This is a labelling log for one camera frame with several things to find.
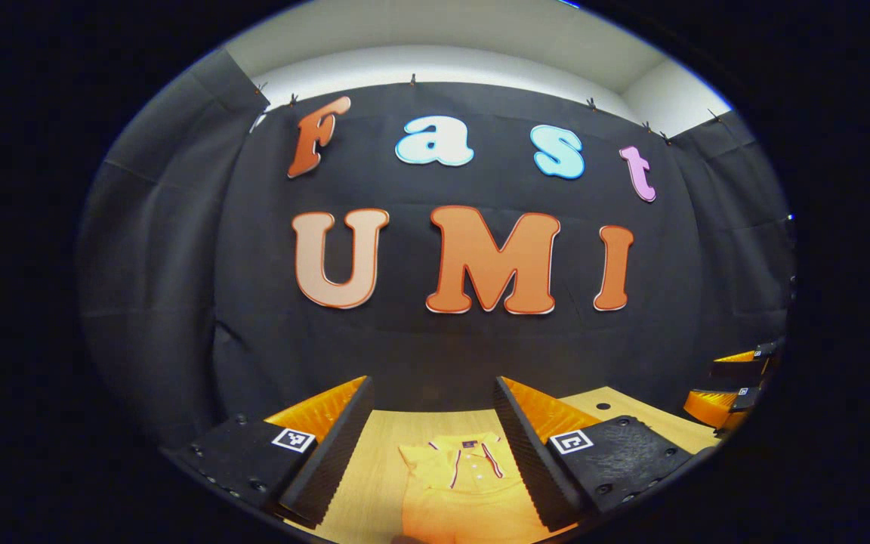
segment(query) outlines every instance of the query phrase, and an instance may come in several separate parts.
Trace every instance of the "yellow shirt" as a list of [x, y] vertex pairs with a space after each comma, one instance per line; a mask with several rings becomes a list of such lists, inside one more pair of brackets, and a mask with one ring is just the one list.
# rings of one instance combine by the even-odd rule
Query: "yellow shirt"
[[494, 433], [435, 437], [423, 447], [398, 449], [429, 489], [492, 493], [522, 481], [510, 449]]

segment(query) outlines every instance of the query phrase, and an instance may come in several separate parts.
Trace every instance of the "letter m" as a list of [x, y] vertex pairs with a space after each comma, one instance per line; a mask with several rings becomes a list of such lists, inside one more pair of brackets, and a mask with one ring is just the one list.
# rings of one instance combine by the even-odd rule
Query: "letter m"
[[549, 294], [553, 240], [559, 221], [541, 213], [527, 213], [512, 227], [501, 250], [479, 210], [468, 206], [442, 206], [431, 214], [442, 230], [442, 263], [438, 290], [425, 306], [439, 314], [463, 314], [472, 308], [465, 294], [468, 272], [483, 310], [491, 312], [515, 276], [512, 294], [505, 299], [511, 314], [548, 314], [556, 307]]

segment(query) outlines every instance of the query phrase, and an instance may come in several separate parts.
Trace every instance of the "white wall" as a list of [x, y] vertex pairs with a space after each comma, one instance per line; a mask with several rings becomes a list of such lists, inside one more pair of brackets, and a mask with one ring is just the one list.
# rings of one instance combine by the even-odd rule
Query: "white wall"
[[656, 133], [680, 134], [731, 110], [710, 86], [680, 64], [665, 60], [622, 93], [626, 104]]
[[323, 94], [386, 83], [463, 82], [503, 85], [545, 93], [586, 104], [593, 97], [600, 110], [639, 122], [618, 94], [529, 60], [445, 45], [393, 45], [345, 51], [283, 66], [253, 77], [272, 106], [287, 104], [291, 93], [299, 100]]
[[668, 137], [731, 110], [704, 82], [664, 60], [633, 82], [622, 96], [572, 73], [526, 59], [445, 45], [393, 45], [357, 49], [281, 66], [253, 77], [273, 107], [327, 93], [386, 83], [466, 82], [503, 85], [563, 97], [642, 124]]

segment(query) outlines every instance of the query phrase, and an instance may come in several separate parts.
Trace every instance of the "black fabric backdrop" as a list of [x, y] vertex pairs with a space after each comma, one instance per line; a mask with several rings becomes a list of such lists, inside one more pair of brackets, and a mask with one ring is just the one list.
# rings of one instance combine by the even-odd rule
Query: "black fabric backdrop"
[[[791, 362], [747, 424], [667, 493], [574, 538], [870, 541], [870, 4], [586, 4], [739, 108], [797, 216], [801, 283]], [[16, 7], [0, 10], [0, 422], [21, 420], [0, 425], [0, 541], [270, 540], [136, 436], [94, 379], [69, 286], [86, 190], [116, 135], [272, 5]]]
[[[301, 117], [335, 97], [321, 165], [289, 180]], [[84, 328], [94, 360], [145, 432], [164, 445], [231, 413], [266, 416], [360, 375], [380, 410], [490, 406], [505, 375], [556, 396], [610, 385], [681, 411], [715, 356], [784, 332], [794, 259], [787, 205], [770, 165], [735, 114], [673, 138], [583, 104], [460, 83], [381, 85], [270, 111], [218, 51], [171, 83], [127, 127], [100, 167], [80, 234]], [[408, 121], [449, 115], [468, 127], [474, 158], [450, 168], [394, 154]], [[543, 175], [529, 130], [549, 124], [583, 142], [586, 172]], [[636, 196], [619, 149], [639, 148], [657, 197]], [[546, 316], [477, 305], [432, 314], [437, 206], [483, 213], [497, 244], [525, 212], [555, 216]], [[378, 281], [363, 306], [307, 300], [294, 278], [296, 214], [335, 216], [325, 274], [350, 275], [351, 210], [390, 213]], [[597, 312], [600, 227], [634, 234], [628, 305]]]

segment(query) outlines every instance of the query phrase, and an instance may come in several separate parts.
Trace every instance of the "black foam pad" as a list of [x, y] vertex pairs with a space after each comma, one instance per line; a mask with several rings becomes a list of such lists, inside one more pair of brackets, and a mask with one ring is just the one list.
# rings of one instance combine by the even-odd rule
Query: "black foam pad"
[[738, 390], [738, 396], [736, 396], [736, 398], [734, 399], [734, 403], [731, 406], [731, 413], [752, 409], [752, 407], [754, 407], [754, 405], [757, 403], [757, 399], [759, 396], [760, 386], [740, 388]]
[[784, 338], [777, 338], [777, 340], [773, 342], [766, 342], [763, 344], [757, 345], [754, 348], [754, 358], [759, 357], [770, 357], [773, 355], [777, 355], [780, 352], [780, 349], [784, 347]]
[[632, 416], [550, 437], [546, 447], [605, 513], [676, 471], [690, 454]]
[[373, 409], [374, 383], [372, 377], [367, 376], [324, 437], [323, 444], [314, 450], [310, 460], [280, 496], [275, 513], [305, 527], [324, 521]]
[[711, 365], [711, 378], [742, 379], [745, 382], [756, 382], [763, 374], [767, 358], [755, 358], [753, 361], [722, 361]]
[[501, 378], [496, 379], [493, 406], [539, 520], [549, 530], [579, 521], [582, 513], [591, 508], [590, 500], [576, 489], [539, 440]]
[[290, 484], [315, 448], [313, 434], [237, 416], [174, 454], [207, 482], [259, 508]]

